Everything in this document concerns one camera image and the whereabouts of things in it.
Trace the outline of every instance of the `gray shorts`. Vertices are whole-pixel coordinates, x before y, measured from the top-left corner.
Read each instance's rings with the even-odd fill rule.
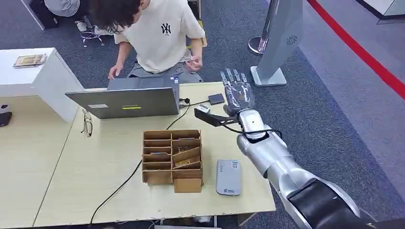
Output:
[[[170,69],[161,72],[161,73],[150,73],[145,71],[139,63],[135,63],[134,68],[128,74],[129,77],[148,77],[148,76],[161,76],[165,75],[168,77],[177,76],[179,78],[179,83],[201,83],[203,80],[201,77],[195,73],[191,72],[185,62],[179,62],[175,66],[171,67]]]

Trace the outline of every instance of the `white cabinet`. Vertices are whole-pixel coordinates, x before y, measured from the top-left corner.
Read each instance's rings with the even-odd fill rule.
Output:
[[[35,54],[46,54],[46,62],[33,68],[13,68],[19,56]],[[0,97],[37,95],[65,121],[73,121],[78,105],[64,93],[84,88],[55,48],[0,50],[0,69]]]
[[[368,4],[383,17],[405,14],[405,0],[360,0]]]

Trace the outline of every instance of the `laptop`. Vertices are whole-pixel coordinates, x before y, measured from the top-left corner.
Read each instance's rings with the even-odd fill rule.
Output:
[[[118,78],[106,91],[65,95],[99,119],[179,114],[177,77]]]

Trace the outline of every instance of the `ny logo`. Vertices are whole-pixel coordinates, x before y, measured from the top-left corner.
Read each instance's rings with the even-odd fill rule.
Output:
[[[161,28],[162,28],[162,33],[163,33],[163,34],[166,33],[166,34],[165,34],[166,36],[168,36],[169,33],[171,34],[170,25],[169,25],[168,23],[166,23],[166,25],[165,25],[165,24],[162,24]]]

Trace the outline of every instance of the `hand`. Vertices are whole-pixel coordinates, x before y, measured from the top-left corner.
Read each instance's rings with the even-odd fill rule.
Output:
[[[108,73],[108,79],[114,80],[116,76],[119,76],[119,73],[123,68],[124,68],[123,64],[116,63],[116,65],[114,65],[110,69],[110,72]]]
[[[187,67],[193,71],[196,72],[200,70],[203,66],[203,58],[202,56],[192,56],[189,61],[186,62]]]
[[[243,73],[239,74],[236,70],[233,70],[232,74],[230,69],[226,69],[226,73],[228,78],[226,78],[224,72],[220,72],[226,100],[228,101],[228,105],[224,105],[224,110],[227,115],[233,117],[242,110],[253,108],[255,106],[255,96]]]

